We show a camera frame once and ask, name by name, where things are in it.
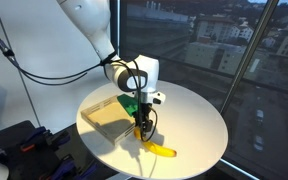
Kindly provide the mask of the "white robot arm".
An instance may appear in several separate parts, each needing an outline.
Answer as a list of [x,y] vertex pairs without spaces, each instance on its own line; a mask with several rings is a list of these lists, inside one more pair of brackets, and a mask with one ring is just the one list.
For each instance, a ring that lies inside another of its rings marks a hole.
[[136,126],[140,139],[148,141],[148,132],[156,127],[149,119],[153,104],[162,104],[166,96],[156,88],[159,76],[159,61],[139,55],[130,62],[116,53],[107,28],[110,22],[109,0],[56,0],[65,15],[89,40],[100,58],[105,76],[123,92],[134,92],[137,103]]

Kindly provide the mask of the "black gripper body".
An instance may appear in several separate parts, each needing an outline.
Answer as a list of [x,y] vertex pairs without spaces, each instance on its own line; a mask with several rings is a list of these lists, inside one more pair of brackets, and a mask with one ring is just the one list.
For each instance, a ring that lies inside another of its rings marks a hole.
[[136,122],[140,124],[141,122],[149,121],[149,114],[151,112],[151,103],[141,103],[140,108],[136,115]]

